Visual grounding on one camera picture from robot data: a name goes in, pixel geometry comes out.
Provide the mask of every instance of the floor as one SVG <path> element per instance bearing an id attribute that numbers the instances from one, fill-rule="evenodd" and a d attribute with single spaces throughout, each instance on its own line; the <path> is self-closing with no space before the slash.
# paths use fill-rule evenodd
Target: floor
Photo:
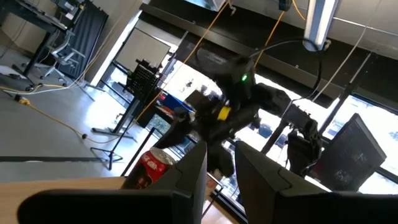
<path id="1" fill-rule="evenodd" d="M 0 59 L 0 65 L 11 66 L 28 61 L 13 49 Z M 38 79 L 40 71 L 33 69 L 30 78 L 35 83 L 56 83 L 58 78 L 48 77 Z M 23 90 L 25 80 L 11 80 L 0 75 L 0 85 L 11 86 Z M 107 141 L 114 136 L 94 134 L 91 128 L 107 128 L 115 125 L 117 114 L 124 108 L 107 93 L 92 88 L 86 88 L 87 94 L 80 88 L 73 88 L 36 95 L 26 95 L 38 109 L 86 133 L 96 141 Z M 116 141 L 107 144 L 97 144 L 82 140 L 71 129 L 41 115 L 31 108 L 18 104 L 8 94 L 0 91 L 0 161 L 1 156 L 50 156 L 50 157 L 94 157 L 90 147 L 112 149 Z M 112 170 L 107 170 L 99 162 L 0 162 L 0 182 L 15 182 L 28 180 L 50 180 L 79 177 L 118 176 L 136 152 L 147 135 L 147 130 L 133 127 L 130 133 L 132 139 L 123 139 L 116 153 L 123 160 L 115 163 Z M 155 138 L 150 138 L 148 149 Z"/>

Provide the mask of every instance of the coca-cola can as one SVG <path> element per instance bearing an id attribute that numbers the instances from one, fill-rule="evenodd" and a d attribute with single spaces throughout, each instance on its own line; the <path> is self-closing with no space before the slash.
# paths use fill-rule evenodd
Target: coca-cola can
<path id="1" fill-rule="evenodd" d="M 152 147 L 137 161 L 122 189 L 144 189 L 159 180 L 176 161 L 165 151 Z"/>

